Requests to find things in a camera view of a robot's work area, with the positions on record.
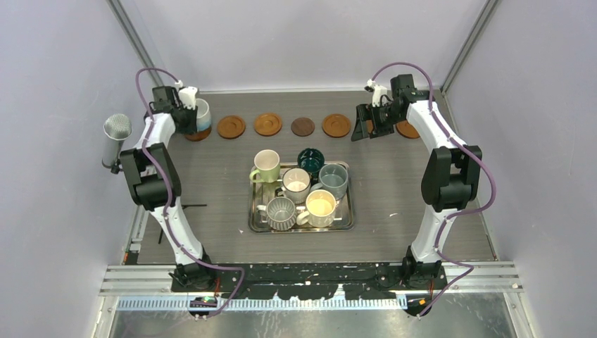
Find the cream mug green handle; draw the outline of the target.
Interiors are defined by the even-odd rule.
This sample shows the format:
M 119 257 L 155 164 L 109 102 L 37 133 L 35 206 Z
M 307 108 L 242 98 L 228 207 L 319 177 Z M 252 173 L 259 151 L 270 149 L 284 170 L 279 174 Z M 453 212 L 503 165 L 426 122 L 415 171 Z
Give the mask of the cream mug green handle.
M 279 154 L 271 149 L 259 151 L 253 164 L 256 169 L 249 174 L 250 181 L 254 183 L 273 183 L 276 182 L 280 174 Z

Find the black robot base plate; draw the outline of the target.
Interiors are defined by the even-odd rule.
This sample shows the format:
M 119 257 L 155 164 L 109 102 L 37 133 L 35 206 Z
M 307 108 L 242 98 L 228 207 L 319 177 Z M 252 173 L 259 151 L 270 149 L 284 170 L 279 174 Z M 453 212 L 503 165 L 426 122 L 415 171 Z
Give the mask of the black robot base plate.
M 348 300 L 390 299 L 394 291 L 428 294 L 447 285 L 443 268 L 432 275 L 408 275 L 399 262 L 224 264 L 219 270 L 178 265 L 169 276 L 173 292 L 257 300 L 328 300 L 338 291 Z

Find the white grey mug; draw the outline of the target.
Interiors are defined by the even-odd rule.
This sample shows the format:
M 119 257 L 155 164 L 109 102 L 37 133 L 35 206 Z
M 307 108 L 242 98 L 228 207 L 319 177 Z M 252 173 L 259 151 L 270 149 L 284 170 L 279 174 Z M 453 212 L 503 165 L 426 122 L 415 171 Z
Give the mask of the white grey mug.
M 210 129 L 212 119 L 210 114 L 210 105 L 203 99 L 196 99 L 196 131 L 203 132 Z

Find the dark green mug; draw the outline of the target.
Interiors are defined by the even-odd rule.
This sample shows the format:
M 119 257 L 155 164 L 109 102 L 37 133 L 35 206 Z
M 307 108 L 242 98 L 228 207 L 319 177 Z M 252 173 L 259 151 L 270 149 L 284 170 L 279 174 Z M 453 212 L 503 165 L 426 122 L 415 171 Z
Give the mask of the dark green mug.
M 325 165 L 324 154 L 318 149 L 306 148 L 298 154 L 297 165 L 309 174 L 312 183 L 317 182 Z

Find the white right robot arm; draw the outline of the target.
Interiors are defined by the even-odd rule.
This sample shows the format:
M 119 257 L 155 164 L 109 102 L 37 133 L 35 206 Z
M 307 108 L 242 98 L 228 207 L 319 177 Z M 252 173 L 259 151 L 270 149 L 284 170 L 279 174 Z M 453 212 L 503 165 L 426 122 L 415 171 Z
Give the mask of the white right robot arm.
M 415 87 L 412 75 L 391 79 L 390 88 L 369 79 L 365 90 L 372 98 L 356 106 L 356 124 L 351 135 L 355 142 L 394 133 L 406 122 L 419 134 L 428 152 L 421 195 L 426 209 L 419 232 L 407 248 L 396 281 L 419 289 L 437 278 L 447 233 L 455 214 L 477 196 L 479 161 L 482 151 L 468 146 L 440 114 L 431 91 Z

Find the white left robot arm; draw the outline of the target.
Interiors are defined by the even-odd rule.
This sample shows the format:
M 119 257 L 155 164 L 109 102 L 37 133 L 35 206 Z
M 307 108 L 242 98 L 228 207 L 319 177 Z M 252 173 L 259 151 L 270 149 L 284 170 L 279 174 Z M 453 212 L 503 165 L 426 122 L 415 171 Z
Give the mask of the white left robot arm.
M 174 134 L 196 131 L 197 108 L 190 101 L 196 92 L 180 83 L 153 88 L 142 136 L 134 148 L 121 152 L 120 164 L 133 202 L 158 221 L 172 247 L 176 266 L 169 275 L 174 283 L 206 292 L 216 274 L 184 214 L 182 184 L 168 153 Z

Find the dark walnut wooden coaster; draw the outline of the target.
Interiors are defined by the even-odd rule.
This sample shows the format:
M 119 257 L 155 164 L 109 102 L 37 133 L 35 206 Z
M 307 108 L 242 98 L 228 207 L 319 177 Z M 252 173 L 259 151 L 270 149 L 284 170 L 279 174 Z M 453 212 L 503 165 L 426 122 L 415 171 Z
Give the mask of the dark walnut wooden coaster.
M 300 117 L 291 123 L 291 131 L 299 137 L 307 137 L 311 135 L 314 130 L 315 123 L 310 118 Z

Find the grey ribbed mug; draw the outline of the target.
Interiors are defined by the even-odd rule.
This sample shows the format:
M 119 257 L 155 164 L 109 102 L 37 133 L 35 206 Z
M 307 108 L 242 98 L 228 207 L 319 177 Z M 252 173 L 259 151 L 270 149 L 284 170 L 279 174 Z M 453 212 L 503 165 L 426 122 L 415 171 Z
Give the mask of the grey ribbed mug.
M 287 197 L 275 197 L 267 205 L 257 205 L 256 210 L 265 216 L 267 224 L 274 230 L 290 230 L 296 224 L 296 205 Z

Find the silver metal tray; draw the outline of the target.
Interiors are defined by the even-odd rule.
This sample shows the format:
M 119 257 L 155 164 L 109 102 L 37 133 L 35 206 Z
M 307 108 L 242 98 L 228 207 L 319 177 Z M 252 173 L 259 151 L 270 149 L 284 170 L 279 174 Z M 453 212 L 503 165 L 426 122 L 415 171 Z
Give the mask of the silver metal tray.
M 275 190 L 282 185 L 282 176 L 286 171 L 297 168 L 296 163 L 282 162 L 280 176 L 276 183 L 249 182 L 249 229 L 256 234 L 265 233 L 308 233 L 308 232 L 343 232 L 353 229 L 355 225 L 355 208 L 353 207 L 351 179 L 348 179 L 348 186 L 345 196 L 337 201 L 337 208 L 334 214 L 334 222 L 323 228 L 313 227 L 310 223 L 294 225 L 286 231 L 274 230 L 268 225 L 267 218 L 263 212 L 257 210 L 257 205 L 267 205 L 275 198 Z

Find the orange wooden coaster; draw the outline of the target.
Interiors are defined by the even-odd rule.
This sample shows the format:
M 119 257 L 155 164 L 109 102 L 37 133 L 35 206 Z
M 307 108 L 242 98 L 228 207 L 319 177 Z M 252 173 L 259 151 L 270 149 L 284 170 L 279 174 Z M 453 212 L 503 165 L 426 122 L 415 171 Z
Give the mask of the orange wooden coaster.
M 185 134 L 184 137 L 191 142 L 199 142 L 201 140 L 206 139 L 211 134 L 211 130 L 212 128 L 209 127 L 205 130 L 196 132 L 194 134 Z
M 237 115 L 227 115 L 217 124 L 218 134 L 224 139 L 236 139 L 243 135 L 246 123 Z
M 405 137 L 408 139 L 420 138 L 420 135 L 417 132 L 417 130 L 406 120 L 396 123 L 396 131 L 402 137 Z
M 372 135 L 372 131 L 373 131 L 373 124 L 371 120 L 366 120 L 366 125 L 367 125 L 367 133 L 369 136 Z
M 261 136 L 270 137 L 276 135 L 282 129 L 282 119 L 276 113 L 260 114 L 253 124 L 254 130 Z
M 345 137 L 351 130 L 351 121 L 342 114 L 330 114 L 323 119 L 322 129 L 328 137 Z

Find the white mug brown base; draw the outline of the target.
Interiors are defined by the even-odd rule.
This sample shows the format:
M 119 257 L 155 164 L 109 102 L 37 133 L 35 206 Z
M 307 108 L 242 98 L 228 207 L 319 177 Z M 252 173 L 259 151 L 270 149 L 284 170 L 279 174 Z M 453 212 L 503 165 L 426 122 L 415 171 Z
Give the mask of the white mug brown base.
M 295 204 L 302 204 L 310 193 L 310 175 L 301 168 L 292 168 L 282 176 L 282 185 L 275 190 L 275 196 L 284 196 Z

